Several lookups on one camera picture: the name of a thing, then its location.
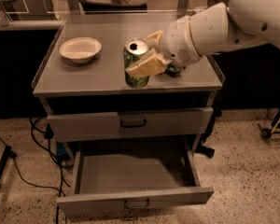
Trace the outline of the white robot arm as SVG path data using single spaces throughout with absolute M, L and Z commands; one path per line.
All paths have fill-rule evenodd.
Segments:
M 270 43 L 280 49 L 280 0 L 229 0 L 172 22 L 147 37 L 149 50 L 125 72 L 131 77 L 161 74 L 216 52 Z

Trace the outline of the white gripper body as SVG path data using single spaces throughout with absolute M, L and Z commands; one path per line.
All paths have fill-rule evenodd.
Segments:
M 176 66 L 187 66 L 202 58 L 194 48 L 191 38 L 190 16 L 184 16 L 170 23 L 161 34 L 158 47 Z

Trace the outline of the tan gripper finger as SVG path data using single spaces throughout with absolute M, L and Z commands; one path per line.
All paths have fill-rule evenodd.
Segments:
M 148 35 L 145 40 L 149 44 L 151 49 L 158 50 L 159 49 L 159 40 L 162 35 L 162 30 L 156 31 L 150 35 Z
M 125 72 L 131 77 L 149 77 L 163 73 L 167 66 L 172 62 L 163 53 L 155 49 L 149 50 L 138 61 L 129 65 Z

